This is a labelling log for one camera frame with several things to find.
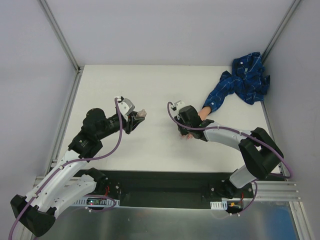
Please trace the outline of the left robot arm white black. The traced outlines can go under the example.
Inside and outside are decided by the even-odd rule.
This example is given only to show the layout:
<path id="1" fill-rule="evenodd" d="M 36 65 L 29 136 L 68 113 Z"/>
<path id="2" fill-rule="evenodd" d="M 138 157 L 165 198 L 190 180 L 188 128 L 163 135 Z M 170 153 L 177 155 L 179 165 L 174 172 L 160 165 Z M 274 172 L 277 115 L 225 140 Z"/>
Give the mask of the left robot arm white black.
<path id="1" fill-rule="evenodd" d="M 116 109 L 115 115 L 106 117 L 100 108 L 90 109 L 82 122 L 80 132 L 73 138 L 67 151 L 44 179 L 26 195 L 15 195 L 10 205 L 15 221 L 9 232 L 21 223 L 36 237 L 49 231 L 58 217 L 81 197 L 93 194 L 103 196 L 107 177 L 99 170 L 90 168 L 76 183 L 66 183 L 87 163 L 98 160 L 96 154 L 103 147 L 102 139 L 114 134 L 130 134 L 147 113 L 129 107 Z"/>

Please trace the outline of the clear nail polish bottle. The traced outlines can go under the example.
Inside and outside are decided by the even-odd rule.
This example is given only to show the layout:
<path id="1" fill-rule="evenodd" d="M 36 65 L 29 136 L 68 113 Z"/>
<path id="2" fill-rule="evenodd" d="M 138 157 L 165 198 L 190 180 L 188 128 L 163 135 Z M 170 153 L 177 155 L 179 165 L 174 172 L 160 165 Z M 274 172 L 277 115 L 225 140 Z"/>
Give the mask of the clear nail polish bottle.
<path id="1" fill-rule="evenodd" d="M 145 118 L 147 116 L 147 112 L 145 109 L 142 109 L 136 113 L 137 118 Z"/>

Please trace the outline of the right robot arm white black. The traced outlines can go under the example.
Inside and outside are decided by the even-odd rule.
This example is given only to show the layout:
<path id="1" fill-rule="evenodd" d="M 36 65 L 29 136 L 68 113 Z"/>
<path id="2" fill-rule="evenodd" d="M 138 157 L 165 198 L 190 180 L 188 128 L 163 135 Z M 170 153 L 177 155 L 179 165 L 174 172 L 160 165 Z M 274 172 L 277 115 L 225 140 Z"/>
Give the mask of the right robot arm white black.
<path id="1" fill-rule="evenodd" d="M 243 187 L 254 180 L 264 180 L 284 159 L 284 155 L 265 129 L 250 130 L 230 128 L 206 119 L 202 120 L 196 109 L 187 105 L 173 106 L 174 120 L 181 135 L 192 135 L 195 139 L 214 142 L 240 151 L 244 165 L 235 170 L 215 188 L 217 195 L 232 199 L 242 193 Z"/>

